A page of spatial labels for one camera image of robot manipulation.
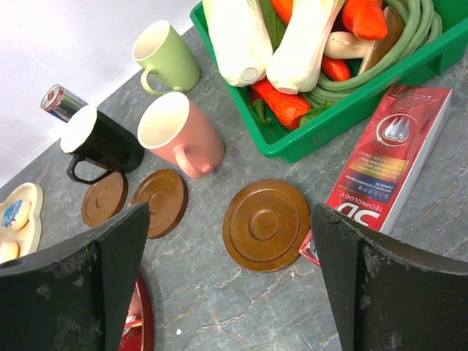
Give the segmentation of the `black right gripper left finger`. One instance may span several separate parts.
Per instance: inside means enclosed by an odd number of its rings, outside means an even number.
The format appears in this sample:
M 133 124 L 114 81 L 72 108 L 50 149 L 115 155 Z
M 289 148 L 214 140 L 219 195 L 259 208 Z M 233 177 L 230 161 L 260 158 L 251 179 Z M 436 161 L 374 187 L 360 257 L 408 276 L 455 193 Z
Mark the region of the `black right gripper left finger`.
M 117 350 L 149 222 L 148 204 L 137 203 L 1 264 L 1 349 Z

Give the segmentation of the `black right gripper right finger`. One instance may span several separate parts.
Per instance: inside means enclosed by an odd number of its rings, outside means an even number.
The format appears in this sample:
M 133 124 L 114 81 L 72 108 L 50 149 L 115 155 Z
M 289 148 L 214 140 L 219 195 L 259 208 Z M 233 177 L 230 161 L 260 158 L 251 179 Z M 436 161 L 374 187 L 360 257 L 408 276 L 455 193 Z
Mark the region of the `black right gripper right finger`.
M 466 350 L 467 263 L 318 203 L 312 234 L 343 350 Z

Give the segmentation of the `blue frosted donut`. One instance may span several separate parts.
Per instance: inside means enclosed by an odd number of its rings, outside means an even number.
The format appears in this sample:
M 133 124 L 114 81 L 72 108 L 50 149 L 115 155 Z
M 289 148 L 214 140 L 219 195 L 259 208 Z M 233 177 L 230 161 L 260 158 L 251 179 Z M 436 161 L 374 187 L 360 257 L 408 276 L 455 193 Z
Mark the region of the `blue frosted donut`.
M 11 230 L 19 231 L 29 221 L 31 203 L 28 200 L 14 200 L 4 211 L 1 225 Z

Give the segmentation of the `plain white donut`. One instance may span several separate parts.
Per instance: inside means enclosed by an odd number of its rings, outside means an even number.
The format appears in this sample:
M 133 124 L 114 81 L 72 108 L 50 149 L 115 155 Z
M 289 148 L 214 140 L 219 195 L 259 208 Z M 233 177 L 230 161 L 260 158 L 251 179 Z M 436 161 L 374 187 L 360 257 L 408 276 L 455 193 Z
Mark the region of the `plain white donut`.
M 0 244 L 0 263 L 14 260 L 19 256 L 19 246 L 15 242 L 4 242 Z

